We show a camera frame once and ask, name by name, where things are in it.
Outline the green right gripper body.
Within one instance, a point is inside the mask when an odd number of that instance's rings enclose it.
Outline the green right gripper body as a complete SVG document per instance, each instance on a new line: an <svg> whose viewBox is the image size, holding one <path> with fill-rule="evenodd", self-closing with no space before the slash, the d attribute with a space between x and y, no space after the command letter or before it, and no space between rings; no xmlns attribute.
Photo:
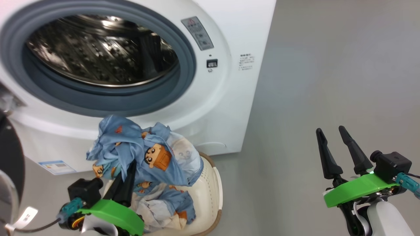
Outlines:
<svg viewBox="0 0 420 236"><path fill-rule="evenodd" d="M370 172L369 174L338 185L332 190L325 191L323 193L324 202L328 208L336 207L337 205L351 202L360 197L369 196L370 194L394 186L399 186L399 184L394 181L389 184L374 172Z"/></svg>

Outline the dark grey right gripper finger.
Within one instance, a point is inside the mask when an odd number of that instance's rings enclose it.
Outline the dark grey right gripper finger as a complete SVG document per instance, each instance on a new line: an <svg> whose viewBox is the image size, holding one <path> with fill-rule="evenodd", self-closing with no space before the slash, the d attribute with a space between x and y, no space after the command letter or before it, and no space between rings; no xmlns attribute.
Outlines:
<svg viewBox="0 0 420 236"><path fill-rule="evenodd" d="M339 132L343 143L348 147L352 161L354 163L354 172L363 176L368 174L368 170L373 168L372 163L366 157L365 153L359 147L357 142L351 137L344 126L339 126Z"/></svg>
<svg viewBox="0 0 420 236"><path fill-rule="evenodd" d="M340 177L340 175L343 174L343 170L336 164L327 146L327 139L324 135L324 132L320 128L316 129L316 137L324 178L327 180L332 180Z"/></svg>

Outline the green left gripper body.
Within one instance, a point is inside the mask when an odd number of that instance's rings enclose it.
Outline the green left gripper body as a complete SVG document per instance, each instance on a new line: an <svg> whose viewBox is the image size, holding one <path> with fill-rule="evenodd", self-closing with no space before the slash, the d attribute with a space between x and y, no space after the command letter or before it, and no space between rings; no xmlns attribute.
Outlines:
<svg viewBox="0 0 420 236"><path fill-rule="evenodd" d="M144 221L132 209L113 200L99 200L90 208L78 210L81 214L93 215L109 224L126 230L129 235L142 236Z"/></svg>

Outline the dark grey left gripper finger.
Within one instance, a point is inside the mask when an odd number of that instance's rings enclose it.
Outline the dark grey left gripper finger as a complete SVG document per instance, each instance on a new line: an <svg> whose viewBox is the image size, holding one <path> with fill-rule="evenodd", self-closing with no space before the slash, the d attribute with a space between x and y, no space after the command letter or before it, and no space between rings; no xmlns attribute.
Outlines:
<svg viewBox="0 0 420 236"><path fill-rule="evenodd" d="M105 200L123 201L123 180L115 178L104 194Z"/></svg>
<svg viewBox="0 0 420 236"><path fill-rule="evenodd" d="M118 203L123 206L129 207L132 203L132 193L134 188L134 181L137 171L137 162L133 160L127 170L126 178L118 193Z"/></svg>

